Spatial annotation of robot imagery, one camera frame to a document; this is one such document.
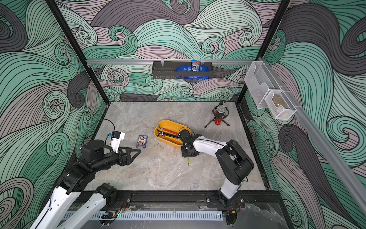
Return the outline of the red hex key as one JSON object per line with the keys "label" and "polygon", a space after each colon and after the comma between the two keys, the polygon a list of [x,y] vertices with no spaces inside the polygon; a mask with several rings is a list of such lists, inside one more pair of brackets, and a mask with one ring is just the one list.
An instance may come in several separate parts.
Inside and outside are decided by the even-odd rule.
{"label": "red hex key", "polygon": [[160,133],[161,135],[168,135],[168,136],[173,136],[173,137],[178,137],[179,136],[179,133],[177,132],[174,132],[174,131],[171,131],[171,130],[168,130],[166,128],[162,128],[158,125],[157,127],[157,131],[158,133]]}

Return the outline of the black hex key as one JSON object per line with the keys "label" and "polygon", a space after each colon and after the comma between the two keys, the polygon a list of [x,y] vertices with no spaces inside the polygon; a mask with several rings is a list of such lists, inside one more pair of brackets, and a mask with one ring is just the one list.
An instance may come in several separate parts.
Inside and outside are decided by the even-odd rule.
{"label": "black hex key", "polygon": [[155,135],[157,137],[168,139],[168,140],[174,140],[174,141],[180,141],[180,137],[178,135],[172,134],[170,132],[165,132],[159,129],[155,129]]}

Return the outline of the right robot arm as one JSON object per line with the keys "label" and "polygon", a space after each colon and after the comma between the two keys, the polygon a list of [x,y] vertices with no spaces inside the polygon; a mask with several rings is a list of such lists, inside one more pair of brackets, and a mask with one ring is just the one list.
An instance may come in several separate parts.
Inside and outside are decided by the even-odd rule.
{"label": "right robot arm", "polygon": [[254,169],[249,155],[235,140],[214,141],[199,134],[192,135],[187,130],[179,133],[178,137],[183,143],[183,157],[195,157],[205,153],[217,159],[225,176],[225,181],[218,191],[218,200],[223,207],[232,206],[243,181]]}

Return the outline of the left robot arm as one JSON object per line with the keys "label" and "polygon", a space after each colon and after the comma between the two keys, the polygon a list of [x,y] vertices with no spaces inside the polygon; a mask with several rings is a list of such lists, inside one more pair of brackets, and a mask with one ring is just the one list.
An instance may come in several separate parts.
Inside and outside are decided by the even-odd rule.
{"label": "left robot arm", "polygon": [[81,147],[81,159],[65,169],[56,181],[49,203],[43,208],[33,229],[80,229],[106,205],[117,202],[117,190],[103,183],[92,196],[66,221],[65,214],[86,186],[102,170],[127,166],[141,153],[140,149],[117,147],[114,150],[102,140],[92,140]]}

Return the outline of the blue playing cards box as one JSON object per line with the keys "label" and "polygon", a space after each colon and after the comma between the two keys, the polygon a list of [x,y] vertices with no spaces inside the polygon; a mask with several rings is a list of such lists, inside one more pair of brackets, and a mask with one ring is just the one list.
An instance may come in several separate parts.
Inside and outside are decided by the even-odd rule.
{"label": "blue playing cards box", "polygon": [[136,143],[136,147],[137,148],[146,148],[147,139],[148,139],[148,136],[147,135],[140,135],[140,136],[138,136],[138,140],[137,140],[137,143]]}

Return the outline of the yellow plastic storage box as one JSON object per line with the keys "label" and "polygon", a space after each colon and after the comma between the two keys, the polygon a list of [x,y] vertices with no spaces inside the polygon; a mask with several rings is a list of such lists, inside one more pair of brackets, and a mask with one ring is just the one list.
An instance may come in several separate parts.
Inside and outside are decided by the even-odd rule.
{"label": "yellow plastic storage box", "polygon": [[159,141],[175,148],[181,148],[183,143],[178,134],[185,129],[188,130],[189,133],[193,134],[193,131],[185,125],[181,125],[170,120],[162,120],[156,126],[153,133]]}

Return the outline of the black tripod microphone stand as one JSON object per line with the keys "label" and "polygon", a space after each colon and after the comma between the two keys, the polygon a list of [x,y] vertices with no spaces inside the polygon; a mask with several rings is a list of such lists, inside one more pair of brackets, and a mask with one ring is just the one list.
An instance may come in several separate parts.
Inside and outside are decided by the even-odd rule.
{"label": "black tripod microphone stand", "polygon": [[228,127],[230,126],[225,121],[225,119],[229,116],[229,110],[224,105],[224,103],[226,103],[226,101],[220,101],[219,104],[214,107],[212,110],[214,118],[208,124],[206,124],[204,128],[207,128],[212,122],[214,122],[216,126],[221,125],[221,123],[226,124]]}

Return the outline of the blue snack packet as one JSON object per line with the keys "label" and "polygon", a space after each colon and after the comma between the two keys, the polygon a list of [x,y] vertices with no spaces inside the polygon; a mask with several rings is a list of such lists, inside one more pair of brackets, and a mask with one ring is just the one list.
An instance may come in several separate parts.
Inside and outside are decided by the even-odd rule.
{"label": "blue snack packet", "polygon": [[175,71],[179,73],[175,77],[177,79],[210,79],[212,77],[211,68],[197,60],[192,60],[190,65],[178,67]]}

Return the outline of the small clear bin with contents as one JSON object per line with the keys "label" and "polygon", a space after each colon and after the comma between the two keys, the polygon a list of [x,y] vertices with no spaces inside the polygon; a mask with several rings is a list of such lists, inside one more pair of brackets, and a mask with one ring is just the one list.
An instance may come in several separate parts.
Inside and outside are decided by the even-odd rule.
{"label": "small clear bin with contents", "polygon": [[277,120],[287,121],[296,113],[295,106],[280,89],[271,89],[265,97],[265,102],[273,117]]}

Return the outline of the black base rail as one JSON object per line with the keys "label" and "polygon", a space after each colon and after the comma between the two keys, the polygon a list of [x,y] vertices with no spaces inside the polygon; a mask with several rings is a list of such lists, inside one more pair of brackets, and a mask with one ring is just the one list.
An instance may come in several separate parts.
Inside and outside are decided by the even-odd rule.
{"label": "black base rail", "polygon": [[225,199],[217,190],[199,191],[124,191],[118,190],[107,198],[108,208],[139,208],[149,204],[206,206],[208,208],[243,208],[247,203],[280,203],[277,191],[239,191],[231,199]]}

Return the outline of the black wall shelf basket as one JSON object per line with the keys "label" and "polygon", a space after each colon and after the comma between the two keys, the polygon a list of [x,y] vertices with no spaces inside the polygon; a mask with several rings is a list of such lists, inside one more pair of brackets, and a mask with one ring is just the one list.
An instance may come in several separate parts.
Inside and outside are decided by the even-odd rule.
{"label": "black wall shelf basket", "polygon": [[211,79],[213,77],[211,62],[198,60],[179,62],[154,62],[152,75],[154,79]]}

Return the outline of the black frame corner post left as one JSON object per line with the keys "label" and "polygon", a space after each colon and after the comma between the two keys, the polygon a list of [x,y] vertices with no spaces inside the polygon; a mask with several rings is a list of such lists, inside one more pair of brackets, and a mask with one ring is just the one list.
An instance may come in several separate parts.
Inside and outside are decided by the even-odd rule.
{"label": "black frame corner post left", "polygon": [[65,18],[63,17],[60,9],[58,8],[56,2],[54,0],[45,0],[46,4],[48,5],[51,13],[53,14],[54,18],[56,19],[57,23],[59,24],[60,28],[62,29],[63,33],[65,34],[67,40],[70,42],[72,49],[74,50],[76,56],[78,57],[79,61],[81,62],[84,70],[86,71],[87,75],[89,76],[90,80],[96,87],[97,91],[99,92],[100,96],[102,97],[104,103],[106,105],[110,104],[110,101],[104,92],[94,70],[87,65],[86,57],[82,52],[80,46],[78,45],[74,35],[71,32]]}

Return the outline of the black frame corner post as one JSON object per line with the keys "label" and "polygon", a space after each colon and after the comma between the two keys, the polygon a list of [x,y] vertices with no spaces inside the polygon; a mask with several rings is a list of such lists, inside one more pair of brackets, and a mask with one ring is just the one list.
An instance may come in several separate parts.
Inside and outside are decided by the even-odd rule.
{"label": "black frame corner post", "polygon": [[275,32],[291,1],[245,1],[248,9],[239,9],[235,16],[247,19],[248,26],[232,34],[226,42],[226,58],[258,61],[269,53]]}
{"label": "black frame corner post", "polygon": [[87,75],[89,76],[90,80],[96,87],[97,91],[99,92],[100,96],[102,97],[104,103],[106,105],[110,104],[110,101],[104,92],[94,70],[87,65],[86,57],[82,52],[80,46],[78,45],[74,35],[71,32],[65,18],[63,17],[60,9],[58,8],[56,2],[54,0],[45,0],[46,4],[48,5],[51,13],[53,14],[54,18],[56,19],[57,23],[59,24],[60,28],[62,29],[63,33],[65,34],[67,40],[70,42],[72,49],[74,50],[76,56],[78,57],[79,61],[81,62],[84,70],[86,71]]}

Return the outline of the clear plastic wall bin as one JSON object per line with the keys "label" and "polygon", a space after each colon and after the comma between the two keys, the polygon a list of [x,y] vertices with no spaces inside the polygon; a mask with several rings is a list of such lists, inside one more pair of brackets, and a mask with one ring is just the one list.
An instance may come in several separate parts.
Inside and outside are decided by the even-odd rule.
{"label": "clear plastic wall bin", "polygon": [[262,61],[254,61],[244,80],[256,107],[258,109],[268,108],[265,98],[270,91],[280,88],[271,67]]}

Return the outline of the aluminium back rail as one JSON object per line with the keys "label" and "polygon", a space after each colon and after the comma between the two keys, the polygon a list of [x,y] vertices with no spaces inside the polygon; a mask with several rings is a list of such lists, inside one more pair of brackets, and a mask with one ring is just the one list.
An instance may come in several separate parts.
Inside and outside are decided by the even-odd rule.
{"label": "aluminium back rail", "polygon": [[[88,65],[152,65],[154,62],[190,62],[190,59],[87,59]],[[213,65],[250,65],[254,60],[235,59],[202,59],[202,63],[211,62]]]}

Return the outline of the black frame corner post right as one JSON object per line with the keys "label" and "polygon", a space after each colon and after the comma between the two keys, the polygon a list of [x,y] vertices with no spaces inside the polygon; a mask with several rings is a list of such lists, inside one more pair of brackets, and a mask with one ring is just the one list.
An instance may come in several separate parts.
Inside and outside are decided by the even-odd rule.
{"label": "black frame corner post right", "polygon": [[291,1],[245,1],[248,9],[239,9],[235,16],[247,19],[248,26],[232,34],[226,42],[226,58],[258,61],[269,53],[275,32]]}

